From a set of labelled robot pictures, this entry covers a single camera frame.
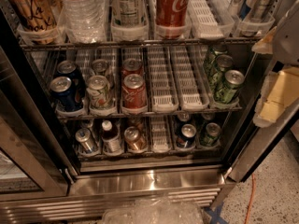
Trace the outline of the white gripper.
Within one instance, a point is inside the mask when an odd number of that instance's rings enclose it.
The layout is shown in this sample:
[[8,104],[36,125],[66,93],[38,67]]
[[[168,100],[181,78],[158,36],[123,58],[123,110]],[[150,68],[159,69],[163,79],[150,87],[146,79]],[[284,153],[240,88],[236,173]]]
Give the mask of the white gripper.
[[[284,64],[299,65],[299,0],[251,50],[272,54]],[[290,66],[271,72],[264,80],[261,98],[255,106],[253,123],[260,128],[277,122],[284,111],[299,98],[299,68]]]

